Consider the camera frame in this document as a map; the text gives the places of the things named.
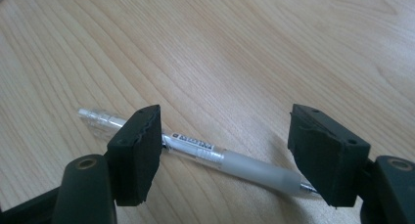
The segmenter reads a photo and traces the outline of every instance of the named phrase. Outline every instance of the wood grain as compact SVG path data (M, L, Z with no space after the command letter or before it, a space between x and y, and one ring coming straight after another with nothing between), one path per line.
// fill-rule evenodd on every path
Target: wood grain
M0 203L59 186L102 154L76 109L126 117L152 104L163 127L296 169L293 103L415 160L415 0L3 0ZM287 197L162 157L147 202L119 223L359 223L355 208Z

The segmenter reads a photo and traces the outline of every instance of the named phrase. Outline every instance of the pen grip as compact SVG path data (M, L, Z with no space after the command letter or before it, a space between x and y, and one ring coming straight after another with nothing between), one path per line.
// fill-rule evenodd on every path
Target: pen grip
M300 191L300 175L286 168L225 150L219 170L290 195Z

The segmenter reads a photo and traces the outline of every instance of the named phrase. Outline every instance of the pen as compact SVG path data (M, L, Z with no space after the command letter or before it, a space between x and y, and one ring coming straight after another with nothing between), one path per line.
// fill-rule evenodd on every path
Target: pen
M103 110L79 109L78 115L96 137L106 140L113 138L126 122L118 115ZM318 194L310 184L301 182L300 174L290 169L246 157L183 134L163 131L161 136L163 147L169 153L288 195Z

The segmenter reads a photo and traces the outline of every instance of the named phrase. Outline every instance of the light wood surface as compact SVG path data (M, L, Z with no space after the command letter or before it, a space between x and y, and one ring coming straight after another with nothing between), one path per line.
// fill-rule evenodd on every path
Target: light wood surface
M103 154L77 108L129 117L296 169L292 104L415 160L415 0L3 0L0 203L60 185ZM147 201L119 223L359 223L354 208L292 198L162 156Z

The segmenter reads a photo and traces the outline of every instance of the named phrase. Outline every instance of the black plastic part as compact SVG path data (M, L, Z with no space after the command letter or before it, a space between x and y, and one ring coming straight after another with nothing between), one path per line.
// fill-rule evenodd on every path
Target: black plastic part
M415 223L415 163L377 157L373 181L389 223Z
M80 157L67 165L52 223L116 223L104 156Z
M291 116L288 148L301 173L328 205L354 206L370 145L319 110L293 105Z
M159 105L136 112L115 134L105 156L118 206L136 206L146 200L159 168L161 148Z
M58 197L59 188L55 188L45 194L42 194L30 201L24 202L9 210L4 211L2 219L5 224L24 224L51 223L52 214L55 209L56 199Z

